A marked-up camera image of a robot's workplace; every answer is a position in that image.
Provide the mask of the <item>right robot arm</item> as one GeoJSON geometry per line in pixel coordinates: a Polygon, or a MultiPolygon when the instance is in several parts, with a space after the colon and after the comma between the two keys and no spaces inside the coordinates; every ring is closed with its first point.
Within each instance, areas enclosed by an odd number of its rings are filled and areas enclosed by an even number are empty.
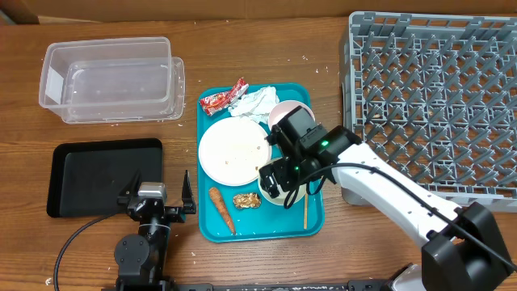
{"type": "Polygon", "coordinates": [[[343,126],[328,131],[298,106],[266,139],[282,156],[260,168],[260,187],[272,198],[284,192],[285,209],[301,187],[330,181],[360,195],[420,248],[421,264],[406,265],[376,290],[495,290],[516,271],[486,207],[461,208],[427,191],[343,126]]]}

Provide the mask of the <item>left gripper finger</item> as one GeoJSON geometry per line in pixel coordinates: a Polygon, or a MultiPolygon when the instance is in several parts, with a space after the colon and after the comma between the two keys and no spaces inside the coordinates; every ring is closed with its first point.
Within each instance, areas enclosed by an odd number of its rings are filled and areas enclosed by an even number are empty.
{"type": "Polygon", "coordinates": [[[122,190],[117,196],[117,200],[130,200],[138,192],[141,185],[141,172],[137,170],[129,182],[123,186],[122,190]]]}
{"type": "Polygon", "coordinates": [[[185,170],[182,188],[183,212],[185,214],[196,214],[196,203],[192,195],[190,174],[185,170]]]}

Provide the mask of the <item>white cup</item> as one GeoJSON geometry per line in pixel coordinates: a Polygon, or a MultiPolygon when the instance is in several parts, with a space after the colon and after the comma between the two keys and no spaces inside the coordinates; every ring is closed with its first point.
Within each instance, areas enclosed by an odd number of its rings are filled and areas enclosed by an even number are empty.
{"type": "MultiPolygon", "coordinates": [[[[271,196],[262,188],[262,180],[260,177],[258,177],[258,189],[262,195],[262,197],[266,200],[268,200],[270,203],[278,206],[283,206],[285,202],[285,198],[287,197],[288,192],[284,192],[281,188],[281,186],[278,186],[278,190],[280,194],[276,198],[271,198],[271,196]]],[[[294,203],[298,203],[302,198],[305,197],[306,191],[306,184],[302,184],[299,187],[298,194],[296,196],[296,199],[294,203]]]]}

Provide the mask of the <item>white napkin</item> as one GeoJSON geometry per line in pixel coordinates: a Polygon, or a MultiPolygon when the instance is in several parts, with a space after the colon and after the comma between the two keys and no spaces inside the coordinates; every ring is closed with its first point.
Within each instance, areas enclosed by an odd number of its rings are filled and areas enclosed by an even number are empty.
{"type": "Polygon", "coordinates": [[[231,116],[244,116],[256,123],[266,124],[272,109],[279,102],[276,88],[265,86],[256,92],[243,95],[229,106],[229,113],[231,116]]]}

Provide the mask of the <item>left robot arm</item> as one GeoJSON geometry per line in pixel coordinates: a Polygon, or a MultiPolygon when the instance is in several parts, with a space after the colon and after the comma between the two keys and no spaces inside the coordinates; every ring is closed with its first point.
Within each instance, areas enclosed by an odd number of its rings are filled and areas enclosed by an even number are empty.
{"type": "Polygon", "coordinates": [[[181,206],[166,204],[166,185],[143,182],[138,171],[117,197],[117,204],[139,223],[136,234],[124,236],[114,250],[118,264],[116,290],[177,290],[163,274],[171,225],[184,223],[196,213],[190,175],[184,174],[181,206]]]}

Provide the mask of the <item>pink bowl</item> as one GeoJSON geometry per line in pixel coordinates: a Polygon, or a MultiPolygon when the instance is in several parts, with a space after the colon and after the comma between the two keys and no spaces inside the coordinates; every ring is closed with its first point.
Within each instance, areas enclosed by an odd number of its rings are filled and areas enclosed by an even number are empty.
{"type": "Polygon", "coordinates": [[[311,108],[308,105],[306,105],[305,103],[296,101],[296,100],[286,100],[286,101],[279,102],[271,110],[269,117],[268,117],[268,122],[267,122],[268,128],[272,129],[272,126],[274,124],[277,124],[291,110],[295,109],[298,106],[303,107],[311,115],[313,120],[315,120],[315,116],[314,116],[311,108]]]}

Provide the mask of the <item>pink round plate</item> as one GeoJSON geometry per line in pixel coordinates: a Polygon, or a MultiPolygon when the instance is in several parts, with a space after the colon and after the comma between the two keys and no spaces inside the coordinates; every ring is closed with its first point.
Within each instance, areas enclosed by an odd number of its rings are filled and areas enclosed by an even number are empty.
{"type": "Polygon", "coordinates": [[[198,158],[204,173],[230,187],[243,186],[259,177],[271,160],[272,149],[263,127],[245,117],[229,117],[212,124],[201,137],[198,158]]]}

